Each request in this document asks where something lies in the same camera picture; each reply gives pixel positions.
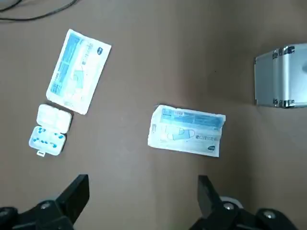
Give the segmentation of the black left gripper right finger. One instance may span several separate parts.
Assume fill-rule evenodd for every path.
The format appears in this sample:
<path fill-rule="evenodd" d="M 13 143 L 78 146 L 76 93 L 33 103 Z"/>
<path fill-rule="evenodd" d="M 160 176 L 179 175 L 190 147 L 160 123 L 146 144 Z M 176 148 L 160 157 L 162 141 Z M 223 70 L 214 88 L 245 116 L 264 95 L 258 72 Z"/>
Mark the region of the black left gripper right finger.
<path fill-rule="evenodd" d="M 234 198 L 219 196 L 206 175 L 198 176 L 198 204 L 201 217 L 191 230 L 296 230 L 282 212 L 260 208 L 256 214 L 246 211 Z"/>

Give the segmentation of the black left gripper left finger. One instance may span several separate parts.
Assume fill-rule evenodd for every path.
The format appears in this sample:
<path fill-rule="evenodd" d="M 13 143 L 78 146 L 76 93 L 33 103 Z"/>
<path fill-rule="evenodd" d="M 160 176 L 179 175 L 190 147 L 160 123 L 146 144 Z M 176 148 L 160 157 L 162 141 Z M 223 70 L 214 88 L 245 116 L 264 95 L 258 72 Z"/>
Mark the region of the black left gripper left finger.
<path fill-rule="evenodd" d="M 56 198 L 44 200 L 28 211 L 0 208 L 2 230 L 72 230 L 89 201 L 89 176 L 78 175 Z"/>

